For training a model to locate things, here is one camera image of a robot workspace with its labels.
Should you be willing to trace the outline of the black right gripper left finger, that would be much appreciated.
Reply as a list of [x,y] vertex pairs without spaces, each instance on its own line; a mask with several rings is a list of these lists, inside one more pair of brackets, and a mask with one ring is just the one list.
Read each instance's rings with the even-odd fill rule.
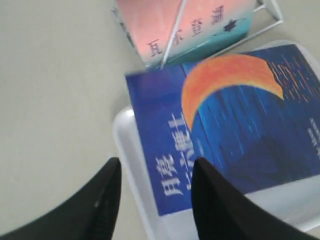
[[2,240],[110,240],[121,200],[121,162],[111,157],[78,192]]

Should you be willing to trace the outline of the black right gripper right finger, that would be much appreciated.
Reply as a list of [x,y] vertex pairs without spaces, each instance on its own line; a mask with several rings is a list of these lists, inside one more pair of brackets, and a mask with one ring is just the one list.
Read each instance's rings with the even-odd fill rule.
[[305,233],[266,212],[228,182],[207,159],[196,159],[191,201],[201,240],[303,240]]

